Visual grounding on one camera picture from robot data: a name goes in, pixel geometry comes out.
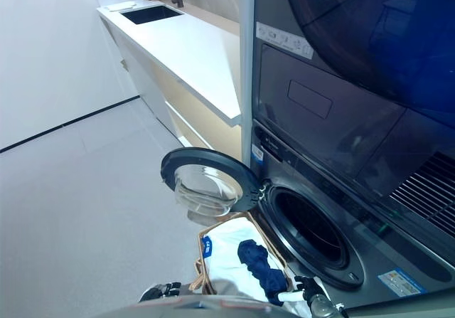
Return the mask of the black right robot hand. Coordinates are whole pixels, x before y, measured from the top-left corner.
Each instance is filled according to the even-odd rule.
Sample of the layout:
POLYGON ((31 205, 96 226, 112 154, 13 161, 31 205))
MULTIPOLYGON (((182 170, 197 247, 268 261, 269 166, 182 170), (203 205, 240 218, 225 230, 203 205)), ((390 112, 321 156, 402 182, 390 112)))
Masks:
POLYGON ((305 301, 310 302, 316 295, 325 296, 323 288, 312 277, 296 275, 294 280, 296 282, 297 289, 303 292, 303 298, 305 301))

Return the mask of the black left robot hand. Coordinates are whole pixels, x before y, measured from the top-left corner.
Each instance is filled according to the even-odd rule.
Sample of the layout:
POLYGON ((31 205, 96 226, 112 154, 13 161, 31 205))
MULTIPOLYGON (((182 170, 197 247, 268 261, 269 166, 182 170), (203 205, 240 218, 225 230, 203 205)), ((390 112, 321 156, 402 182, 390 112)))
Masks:
POLYGON ((147 289, 139 299, 139 302, 161 299, 163 297, 179 296, 181 289, 180 282, 168 282, 165 284, 155 284, 147 289))

